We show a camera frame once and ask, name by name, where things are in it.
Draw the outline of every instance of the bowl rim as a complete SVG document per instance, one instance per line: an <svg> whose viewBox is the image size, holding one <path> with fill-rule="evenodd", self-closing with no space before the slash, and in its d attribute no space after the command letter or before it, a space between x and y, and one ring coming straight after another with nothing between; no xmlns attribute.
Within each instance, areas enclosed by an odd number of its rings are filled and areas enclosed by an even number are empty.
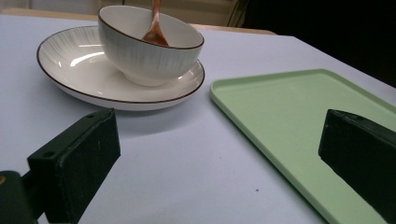
<svg viewBox="0 0 396 224"><path fill-rule="evenodd" d="M121 5L121 6L106 6L106 7L102 7L102 8L99 10L99 13L98 13L99 22L102 22L104 25L106 25L107 27L109 27L111 30L114 30L114 31L116 31L117 33L119 33L119 34L121 34L121 35L127 36L127 37L132 38L132 39L134 39L134 40L137 40L137 41L139 41L139 42L142 42L142 43L145 43L145 44L149 44L149 45L153 45L153 46L160 47L160 48L164 48L164 49L198 49L198 48L200 48L200 47L205 43L205 38L204 38L204 36L203 36L203 35L201 34L201 32L199 32L195 27L191 26L189 23L186 23L186 22L181 21L181 20L179 20L179 19L177 19L177 18L175 18L175 17L169 16L169 15L166 15L166 14L163 14L163 13L160 13L160 14L161 14L162 16L170 17L170 18L172 18L172 19L174 19L174 20L177 20L177 21L180 21L180 22L182 22L182 23L184 23L184 24L187 24L188 26L190 26L190 28L194 29L194 30L197 32L197 34L202 38L201 43L200 43L199 45L196 45L196 46L193 46L193 47L182 48L182 47L173 47L173 46L158 45L158 44L154 44L154 43L145 41L145 40L143 40L143 39L136 38L136 37L131 36L131 35L127 35L127 34L125 34L123 31L121 31L121 30L115 28L114 26L110 25L110 24L102 17L102 15L101 15L102 11L103 11L104 9L110 8L110 7L129 7L129 8L135 8L135 9L145 10L145 11L150 11L150 10L149 10L149 9L146 9L146 8L142 8L142 7L132 7L132 6L125 6L125 5Z"/></svg>

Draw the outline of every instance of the wooden spoon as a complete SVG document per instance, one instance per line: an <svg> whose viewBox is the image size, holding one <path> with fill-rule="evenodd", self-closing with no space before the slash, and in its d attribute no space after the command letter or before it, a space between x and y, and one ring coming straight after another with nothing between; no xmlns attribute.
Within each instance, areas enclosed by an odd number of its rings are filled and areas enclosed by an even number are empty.
<svg viewBox="0 0 396 224"><path fill-rule="evenodd" d="M153 44L169 46L160 28L160 2L161 0L152 0L151 26L142 39Z"/></svg>

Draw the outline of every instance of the bowl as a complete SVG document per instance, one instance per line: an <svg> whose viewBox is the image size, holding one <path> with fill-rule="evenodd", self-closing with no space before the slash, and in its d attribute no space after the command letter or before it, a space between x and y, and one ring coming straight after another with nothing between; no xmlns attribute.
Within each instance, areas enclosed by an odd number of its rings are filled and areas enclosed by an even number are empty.
<svg viewBox="0 0 396 224"><path fill-rule="evenodd" d="M143 86L160 86L183 76L198 60L204 37L188 23L160 14L169 47L141 38L151 25L151 10L108 6L99 11L98 30L107 58L126 78Z"/></svg>

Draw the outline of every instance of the light green plastic tray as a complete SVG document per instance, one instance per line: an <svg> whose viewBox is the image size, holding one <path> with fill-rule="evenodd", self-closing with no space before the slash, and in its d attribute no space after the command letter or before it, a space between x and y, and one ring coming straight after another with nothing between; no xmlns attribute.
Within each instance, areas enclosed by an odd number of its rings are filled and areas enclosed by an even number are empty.
<svg viewBox="0 0 396 224"><path fill-rule="evenodd" d="M385 223L318 155L329 108L396 132L396 107L328 70L214 81L211 97L330 223Z"/></svg>

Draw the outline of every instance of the white tabletop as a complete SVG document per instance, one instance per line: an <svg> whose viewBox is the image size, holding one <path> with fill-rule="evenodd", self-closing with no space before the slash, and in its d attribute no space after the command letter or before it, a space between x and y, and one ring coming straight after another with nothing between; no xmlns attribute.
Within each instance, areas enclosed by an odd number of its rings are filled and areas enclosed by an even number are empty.
<svg viewBox="0 0 396 224"><path fill-rule="evenodd" d="M23 175L30 154L102 109L58 89L35 57L49 35L95 24L0 16L0 170ZM324 222L211 101L216 79L325 68L396 105L396 89L295 37L202 34L206 77L198 92L163 110L117 111L121 157L80 223Z"/></svg>

